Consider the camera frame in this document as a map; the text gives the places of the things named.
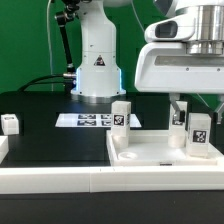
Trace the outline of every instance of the white block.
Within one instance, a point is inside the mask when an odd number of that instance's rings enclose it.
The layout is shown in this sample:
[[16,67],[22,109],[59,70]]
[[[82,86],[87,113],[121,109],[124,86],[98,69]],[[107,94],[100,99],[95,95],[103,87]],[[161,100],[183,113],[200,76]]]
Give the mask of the white block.
[[0,194],[89,192],[89,167],[3,168]]
[[118,148],[128,147],[130,132],[131,103],[115,101],[112,103],[111,133]]
[[207,157],[211,129],[211,118],[208,114],[189,114],[187,154]]
[[4,135],[19,134],[19,121],[15,114],[1,115],[1,123]]
[[[180,110],[184,110],[187,114],[187,102],[177,101]],[[174,121],[175,110],[172,105],[170,105],[170,121],[169,121],[169,137],[168,145],[171,148],[183,148],[186,145],[186,117],[184,122]]]
[[8,137],[0,136],[0,163],[3,161],[9,151]]
[[222,189],[216,167],[125,167],[126,191]]

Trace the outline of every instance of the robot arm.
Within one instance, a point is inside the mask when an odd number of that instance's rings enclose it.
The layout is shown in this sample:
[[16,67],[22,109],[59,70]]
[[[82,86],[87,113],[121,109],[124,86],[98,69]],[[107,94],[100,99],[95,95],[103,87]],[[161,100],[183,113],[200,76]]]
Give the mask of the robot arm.
[[178,0],[153,0],[153,3],[164,16],[168,18],[175,16]]
[[70,52],[65,25],[67,22],[74,20],[74,17],[76,16],[75,12],[79,10],[78,4],[80,0],[62,0],[62,1],[65,4],[65,9],[62,12],[56,13],[55,19],[57,20],[58,26],[60,28],[66,61],[67,61],[67,72],[63,74],[65,91],[70,92],[70,90],[74,88],[76,85],[76,69],[72,62],[72,56]]
[[139,91],[219,94],[218,123],[224,112],[224,0],[154,0],[167,20],[145,31],[139,55]]
[[[125,95],[121,70],[116,64],[116,27],[104,7],[119,7],[131,0],[62,0],[65,10],[56,16],[63,38],[67,73],[75,74],[74,100],[107,103]],[[65,24],[78,16],[82,30],[82,63],[74,68]]]

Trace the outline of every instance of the black and white pattern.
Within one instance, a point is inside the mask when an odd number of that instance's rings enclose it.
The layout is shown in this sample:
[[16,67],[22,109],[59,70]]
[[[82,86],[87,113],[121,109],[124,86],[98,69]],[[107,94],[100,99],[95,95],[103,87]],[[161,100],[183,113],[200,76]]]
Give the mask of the black and white pattern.
[[79,114],[78,119],[91,120],[96,119],[96,114]]
[[206,142],[206,131],[197,131],[193,132],[193,142],[195,143],[205,143]]
[[[118,117],[116,117],[115,125],[118,127],[124,127],[125,125],[129,125],[129,123],[131,127],[141,127],[136,115],[117,114],[116,116]],[[114,115],[112,114],[60,114],[56,123],[56,127],[108,128],[112,125],[114,125]]]
[[175,121],[175,120],[173,119],[172,125],[182,126],[182,125],[183,125],[183,122]]
[[96,62],[94,63],[95,66],[105,66],[104,60],[101,55],[97,58]]
[[4,117],[5,120],[14,120],[14,117]]
[[123,115],[114,115],[114,125],[124,126],[124,116]]
[[130,119],[131,119],[131,118],[130,118],[130,114],[128,114],[128,115],[127,115],[127,125],[130,124]]
[[77,126],[96,126],[96,121],[92,120],[78,121]]
[[110,127],[111,126],[111,121],[101,121],[102,126],[104,127]]
[[111,114],[101,114],[102,120],[111,120]]

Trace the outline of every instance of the white cable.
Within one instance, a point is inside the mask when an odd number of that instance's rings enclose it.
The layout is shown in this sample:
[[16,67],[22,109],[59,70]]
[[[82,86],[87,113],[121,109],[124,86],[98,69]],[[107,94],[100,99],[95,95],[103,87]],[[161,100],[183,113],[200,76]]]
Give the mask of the white cable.
[[202,100],[202,102],[203,102],[208,108],[210,108],[209,105],[207,104],[207,102],[204,100],[204,98],[203,98],[200,94],[198,94],[198,93],[197,93],[197,95],[198,95],[198,97]]
[[50,57],[50,72],[53,75],[53,58],[52,58],[52,44],[51,44],[51,29],[50,29],[50,7],[51,0],[49,0],[47,4],[47,39],[48,39],[48,49],[49,49],[49,57]]
[[145,33],[144,27],[142,26],[141,21],[140,21],[140,19],[139,19],[139,17],[138,17],[138,14],[137,14],[137,12],[136,12],[135,5],[134,5],[133,0],[131,0],[131,5],[132,5],[132,9],[133,9],[135,18],[136,18],[136,20],[137,20],[137,22],[138,22],[138,24],[139,24],[139,26],[140,26],[142,32]]

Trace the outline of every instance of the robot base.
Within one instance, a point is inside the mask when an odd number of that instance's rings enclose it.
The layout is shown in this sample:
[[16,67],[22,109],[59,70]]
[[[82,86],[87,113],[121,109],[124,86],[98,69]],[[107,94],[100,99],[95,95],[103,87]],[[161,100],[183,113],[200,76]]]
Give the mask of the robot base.
[[98,103],[104,104],[105,103],[106,104],[106,103],[112,103],[115,100],[124,100],[126,98],[126,91],[123,90],[115,96],[96,97],[96,96],[84,96],[84,95],[80,94],[79,92],[77,92],[76,90],[72,90],[71,98],[72,98],[72,100],[81,101],[81,102],[85,102],[85,103],[91,103],[91,104],[98,104]]

